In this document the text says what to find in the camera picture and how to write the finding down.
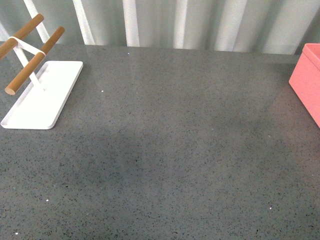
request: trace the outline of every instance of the white rectangular tray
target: white rectangular tray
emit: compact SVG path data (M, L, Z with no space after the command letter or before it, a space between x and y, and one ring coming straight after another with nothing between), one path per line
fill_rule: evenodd
M31 82L1 126L6 129L53 128L82 68L82 61L47 61L36 74L45 91Z

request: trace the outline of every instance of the countertop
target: countertop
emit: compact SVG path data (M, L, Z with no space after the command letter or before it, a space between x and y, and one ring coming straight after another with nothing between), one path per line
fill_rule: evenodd
M56 45L47 59L84 65L54 128L0 128L0 239L320 238L320 129L288 83L299 56ZM0 62L1 120L20 69Z

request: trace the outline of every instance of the pink container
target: pink container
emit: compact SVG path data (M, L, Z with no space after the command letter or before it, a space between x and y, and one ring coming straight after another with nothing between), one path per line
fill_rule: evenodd
M307 43L289 84L320 128L320 43Z

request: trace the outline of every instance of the stand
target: stand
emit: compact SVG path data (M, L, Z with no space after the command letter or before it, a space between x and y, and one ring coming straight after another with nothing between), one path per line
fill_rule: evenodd
M56 43L63 31L58 28L41 50L25 43L16 36L8 39L8 41L14 40L17 42L13 50L24 69L8 85L5 91L10 95L14 95L28 77L30 77L31 83L2 120L2 127L6 129L47 130L56 124L83 68L83 62L47 61L37 74L33 71ZM28 62L22 49L35 55L30 62Z

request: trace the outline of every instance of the white metal stand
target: white metal stand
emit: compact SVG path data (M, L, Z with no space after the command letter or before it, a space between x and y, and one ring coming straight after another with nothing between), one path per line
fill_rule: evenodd
M41 52L18 38L11 38L18 41L14 51L24 67L28 60L22 49L34 55ZM56 124L82 68L82 61L44 63L37 74L33 72L29 76L30 84L4 117L1 126L6 129L51 129Z

